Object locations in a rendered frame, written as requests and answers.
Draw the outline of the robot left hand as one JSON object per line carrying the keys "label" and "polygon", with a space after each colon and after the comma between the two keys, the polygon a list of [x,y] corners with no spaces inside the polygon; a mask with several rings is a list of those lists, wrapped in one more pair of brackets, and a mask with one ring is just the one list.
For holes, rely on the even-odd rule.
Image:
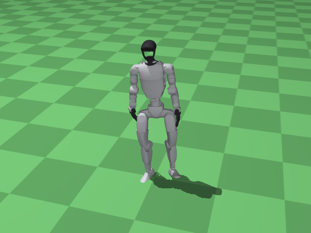
{"label": "robot left hand", "polygon": [[176,124],[175,124],[175,126],[178,127],[178,123],[180,121],[180,114],[181,114],[181,112],[179,112],[178,109],[175,109],[175,113],[174,114],[176,115]]}

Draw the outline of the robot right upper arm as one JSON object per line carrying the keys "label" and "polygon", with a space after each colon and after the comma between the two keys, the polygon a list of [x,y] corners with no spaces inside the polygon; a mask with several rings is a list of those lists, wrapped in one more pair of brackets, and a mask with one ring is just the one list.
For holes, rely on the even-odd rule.
{"label": "robot right upper arm", "polygon": [[139,64],[135,64],[130,69],[130,83],[131,83],[131,89],[130,94],[138,94],[138,67]]}

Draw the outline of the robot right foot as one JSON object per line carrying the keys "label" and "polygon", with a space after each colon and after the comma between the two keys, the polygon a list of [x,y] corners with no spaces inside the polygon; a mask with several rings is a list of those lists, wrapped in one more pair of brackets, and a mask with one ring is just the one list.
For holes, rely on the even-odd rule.
{"label": "robot right foot", "polygon": [[143,177],[140,179],[140,182],[144,183],[144,182],[148,181],[151,178],[151,176],[154,175],[154,173],[155,173],[154,169],[151,168],[151,172],[149,174],[148,174],[148,172],[147,173],[145,172]]}

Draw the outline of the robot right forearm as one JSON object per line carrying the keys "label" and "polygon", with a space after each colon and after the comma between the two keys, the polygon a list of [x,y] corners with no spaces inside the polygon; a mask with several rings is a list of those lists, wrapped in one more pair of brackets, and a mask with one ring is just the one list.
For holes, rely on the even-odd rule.
{"label": "robot right forearm", "polygon": [[[131,89],[131,87],[130,87]],[[131,112],[131,110],[134,108],[136,109],[136,99],[137,99],[137,94],[130,94],[130,89],[129,89],[129,107],[128,110]]]}

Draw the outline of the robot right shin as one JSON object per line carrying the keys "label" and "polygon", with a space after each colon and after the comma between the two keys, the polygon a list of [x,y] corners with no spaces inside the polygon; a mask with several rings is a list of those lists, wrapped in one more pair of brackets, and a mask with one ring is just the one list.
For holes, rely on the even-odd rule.
{"label": "robot right shin", "polygon": [[152,160],[153,150],[146,151],[143,147],[141,147],[141,156],[144,162],[146,173],[151,172],[151,160]]}

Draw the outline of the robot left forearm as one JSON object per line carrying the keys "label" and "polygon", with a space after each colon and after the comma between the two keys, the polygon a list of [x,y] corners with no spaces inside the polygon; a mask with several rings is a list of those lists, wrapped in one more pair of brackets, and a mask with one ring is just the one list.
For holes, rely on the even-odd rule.
{"label": "robot left forearm", "polygon": [[177,88],[175,87],[175,93],[174,95],[171,95],[171,99],[172,99],[172,104],[173,104],[173,108],[174,108],[174,112],[175,112],[175,109],[178,109],[179,112],[181,110],[180,108],[180,103],[179,103],[179,95],[178,95],[178,91],[177,91]]}

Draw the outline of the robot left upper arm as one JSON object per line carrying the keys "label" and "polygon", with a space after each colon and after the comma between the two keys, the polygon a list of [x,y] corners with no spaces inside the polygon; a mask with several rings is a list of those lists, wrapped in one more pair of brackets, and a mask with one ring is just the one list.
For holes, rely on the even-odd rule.
{"label": "robot left upper arm", "polygon": [[175,80],[174,66],[172,64],[162,64],[162,67],[165,74],[167,74],[167,79],[170,86],[168,87],[168,93],[169,95],[174,95],[176,94],[175,93],[176,80]]}

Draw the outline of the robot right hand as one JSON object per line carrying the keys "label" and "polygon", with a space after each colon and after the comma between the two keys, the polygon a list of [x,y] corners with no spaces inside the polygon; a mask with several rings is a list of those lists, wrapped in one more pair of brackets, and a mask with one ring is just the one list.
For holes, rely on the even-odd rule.
{"label": "robot right hand", "polygon": [[[129,111],[130,112],[130,111]],[[135,119],[135,121],[137,122],[137,117],[138,116],[136,116],[136,114],[135,114],[135,109],[133,108],[132,110],[131,110],[131,112],[130,112],[130,114],[132,115],[132,117]]]}

